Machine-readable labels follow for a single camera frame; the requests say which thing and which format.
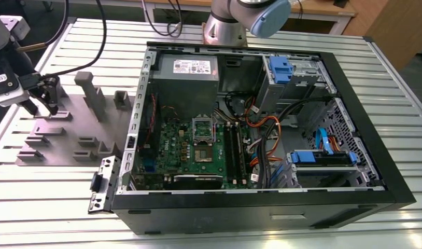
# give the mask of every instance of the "power supply label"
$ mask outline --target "power supply label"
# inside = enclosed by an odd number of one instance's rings
[[[211,61],[175,60],[175,74],[211,74]]]

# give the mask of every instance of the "open computer tower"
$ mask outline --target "open computer tower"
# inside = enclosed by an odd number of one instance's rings
[[[415,202],[331,53],[148,43],[132,108],[88,213],[138,234],[337,228]]]

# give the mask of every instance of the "slotted aluminum surface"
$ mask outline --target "slotted aluminum surface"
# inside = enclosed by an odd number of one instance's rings
[[[91,67],[104,94],[135,94],[146,42],[198,44],[200,27],[186,26],[180,39],[160,37],[146,23],[108,21],[108,44]],[[414,192],[417,203],[375,214],[339,229],[138,236],[115,215],[87,214],[90,181],[98,167],[19,167],[16,154],[35,120],[12,107],[0,126],[0,246],[36,248],[422,248],[422,106],[373,44],[361,37],[279,32],[249,35],[251,47],[334,53]],[[70,25],[38,69],[56,72],[94,58],[102,41],[99,20]],[[68,94],[82,93],[75,74],[62,77]]]

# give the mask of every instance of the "ram slot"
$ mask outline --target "ram slot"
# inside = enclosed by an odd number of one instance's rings
[[[234,154],[233,154],[233,140],[231,140],[231,128],[226,126],[223,129],[225,139],[225,161],[226,161],[226,177],[229,183],[235,179],[235,168],[234,168]]]
[[[245,168],[245,150],[243,150],[243,139],[242,139],[242,130],[238,126],[238,145],[239,145],[239,157],[241,157],[241,180],[246,180],[246,168]]]
[[[242,183],[242,162],[241,162],[241,144],[239,144],[239,133],[238,125],[231,127],[231,139],[233,139],[233,151],[234,151],[234,168],[237,172],[238,183]]]

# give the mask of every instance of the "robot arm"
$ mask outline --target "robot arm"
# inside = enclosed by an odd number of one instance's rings
[[[204,27],[213,45],[245,46],[246,29],[267,38],[282,28],[291,13],[289,0],[217,0]]]
[[[30,99],[34,97],[55,115],[60,90],[59,78],[42,80],[27,54],[16,50],[20,46],[15,37],[23,39],[28,30],[24,20],[0,18],[0,106],[18,104],[36,115],[38,107]]]

